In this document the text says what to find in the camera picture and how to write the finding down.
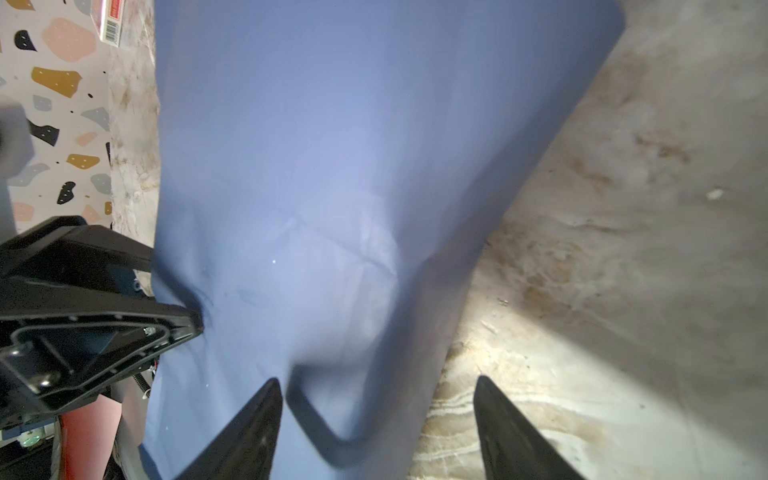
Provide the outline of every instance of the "marble surface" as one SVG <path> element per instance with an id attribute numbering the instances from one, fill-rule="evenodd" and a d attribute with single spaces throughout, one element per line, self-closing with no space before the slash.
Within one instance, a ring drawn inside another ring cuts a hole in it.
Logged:
<path id="1" fill-rule="evenodd" d="M 411 479 L 484 478 L 492 377 L 585 478 L 768 477 L 768 5 L 627 31 L 486 244 Z M 152 244 L 151 2 L 109 57 L 114 228 Z"/>

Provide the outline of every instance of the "blue object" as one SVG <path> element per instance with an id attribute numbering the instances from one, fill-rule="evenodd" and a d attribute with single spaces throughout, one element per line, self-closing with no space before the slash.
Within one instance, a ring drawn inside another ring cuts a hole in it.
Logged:
<path id="1" fill-rule="evenodd" d="M 624 26 L 613 0 L 156 4 L 178 475 L 276 376 L 271 478 L 404 478 L 483 240 Z"/>

